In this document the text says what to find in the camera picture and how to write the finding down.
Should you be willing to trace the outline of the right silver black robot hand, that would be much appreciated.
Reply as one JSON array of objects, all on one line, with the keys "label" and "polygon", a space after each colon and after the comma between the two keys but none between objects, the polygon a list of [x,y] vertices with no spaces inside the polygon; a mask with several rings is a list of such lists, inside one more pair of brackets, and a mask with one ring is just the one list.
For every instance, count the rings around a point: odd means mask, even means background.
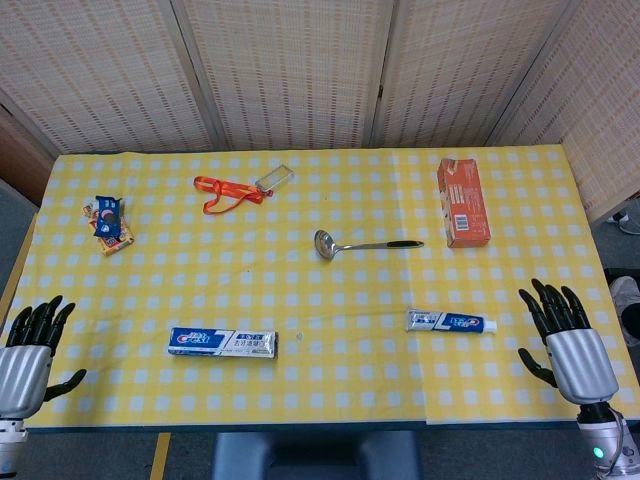
[{"label": "right silver black robot hand", "polygon": [[579,297],[534,278],[534,295],[518,291],[545,347],[550,366],[542,366],[524,347],[518,350],[525,368],[559,390],[575,405],[605,403],[619,390],[617,377],[599,333],[591,327]]}]

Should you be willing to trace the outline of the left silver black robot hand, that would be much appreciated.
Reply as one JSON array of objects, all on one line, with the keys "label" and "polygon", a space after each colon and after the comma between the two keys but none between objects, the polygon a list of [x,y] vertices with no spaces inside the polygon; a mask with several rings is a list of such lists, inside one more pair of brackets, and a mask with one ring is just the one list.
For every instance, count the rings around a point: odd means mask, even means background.
[{"label": "left silver black robot hand", "polygon": [[27,306],[14,319],[1,349],[1,418],[24,420],[42,404],[74,390],[85,378],[85,369],[68,380],[48,383],[53,359],[66,321],[75,308],[57,295],[36,307]]}]

